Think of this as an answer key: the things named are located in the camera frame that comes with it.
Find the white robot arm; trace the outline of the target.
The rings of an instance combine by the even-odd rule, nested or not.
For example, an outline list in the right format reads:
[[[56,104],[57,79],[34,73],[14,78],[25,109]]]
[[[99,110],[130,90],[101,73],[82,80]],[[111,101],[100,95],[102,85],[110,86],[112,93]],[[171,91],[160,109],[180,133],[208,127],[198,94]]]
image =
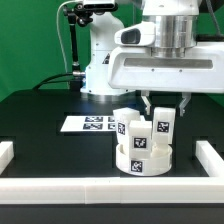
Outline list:
[[[139,24],[117,28],[103,41],[107,82],[124,90],[224,93],[224,42],[197,41],[201,0],[135,0]]]

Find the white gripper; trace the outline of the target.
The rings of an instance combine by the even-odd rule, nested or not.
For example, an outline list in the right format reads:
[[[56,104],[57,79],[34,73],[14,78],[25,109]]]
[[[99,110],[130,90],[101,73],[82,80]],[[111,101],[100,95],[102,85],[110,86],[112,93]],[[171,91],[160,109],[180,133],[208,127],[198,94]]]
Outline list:
[[[149,91],[184,92],[181,117],[190,93],[224,93],[224,41],[196,41],[193,25],[192,21],[143,21],[118,31],[109,61],[110,86],[142,90],[147,115],[151,114]]]

